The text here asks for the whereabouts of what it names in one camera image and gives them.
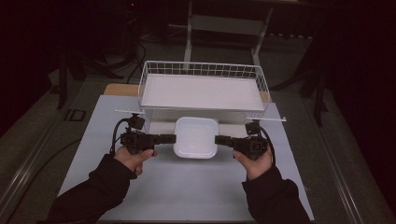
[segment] person's left hand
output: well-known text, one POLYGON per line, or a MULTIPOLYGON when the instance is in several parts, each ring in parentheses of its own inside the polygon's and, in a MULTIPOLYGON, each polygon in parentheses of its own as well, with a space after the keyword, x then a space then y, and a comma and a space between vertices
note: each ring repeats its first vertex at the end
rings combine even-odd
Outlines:
POLYGON ((147 149, 139 152, 139 154, 131 155, 128 149, 122 146, 117 150, 114 159, 120 161, 136 175, 141 175, 143 173, 143 161, 155 156, 157 156, 157 152, 153 149, 147 149))

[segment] black jacket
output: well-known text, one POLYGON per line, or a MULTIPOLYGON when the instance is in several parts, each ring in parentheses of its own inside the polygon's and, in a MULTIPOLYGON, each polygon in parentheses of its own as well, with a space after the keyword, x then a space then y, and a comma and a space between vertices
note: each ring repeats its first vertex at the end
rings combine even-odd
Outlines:
MULTIPOLYGON (((90 178, 59 196, 47 220, 38 223, 94 223, 107 210, 122 203, 134 174, 105 155, 90 178)), ((297 186, 282 180, 276 167, 242 183, 250 214, 259 223, 310 223, 297 186)))

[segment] white wire basket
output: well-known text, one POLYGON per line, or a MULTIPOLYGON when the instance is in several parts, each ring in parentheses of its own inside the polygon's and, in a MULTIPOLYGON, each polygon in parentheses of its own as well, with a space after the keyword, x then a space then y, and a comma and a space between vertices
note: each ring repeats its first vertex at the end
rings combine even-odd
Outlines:
POLYGON ((147 132, 153 113, 158 111, 163 112, 162 116, 173 119, 181 116, 217 119, 216 114, 221 114, 218 116, 220 119, 240 119, 242 114, 246 121, 262 119, 271 102, 261 67, 231 63, 146 61, 138 97, 145 112, 147 132), (160 94, 155 95, 156 100, 151 102, 148 99, 151 99, 153 91, 160 91, 160 94), (201 95, 206 97, 202 102, 197 100, 201 95), (222 106, 216 107, 215 104, 219 103, 222 106))

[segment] person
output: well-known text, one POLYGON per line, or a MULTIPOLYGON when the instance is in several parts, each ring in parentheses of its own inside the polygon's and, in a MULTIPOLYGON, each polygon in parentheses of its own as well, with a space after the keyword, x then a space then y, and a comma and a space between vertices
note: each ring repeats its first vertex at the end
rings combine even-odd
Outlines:
MULTIPOLYGON (((258 223, 310 223, 291 180, 283 180, 272 164, 271 150, 252 161, 244 154, 233 155, 247 170, 243 189, 248 210, 258 223)), ((71 188, 53 203, 45 221, 37 223, 95 223, 102 214, 122 203, 130 180, 143 174, 143 162, 157 152, 148 149, 131 155, 120 147, 114 158, 106 154, 89 179, 71 188)))

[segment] white bowl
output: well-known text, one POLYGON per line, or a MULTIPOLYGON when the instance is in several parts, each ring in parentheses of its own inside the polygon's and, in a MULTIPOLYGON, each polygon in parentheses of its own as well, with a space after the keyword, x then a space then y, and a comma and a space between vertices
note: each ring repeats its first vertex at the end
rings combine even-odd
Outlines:
POLYGON ((175 125, 175 153, 181 158, 210 159, 218 152, 215 136, 219 123, 215 119, 183 117, 175 125))

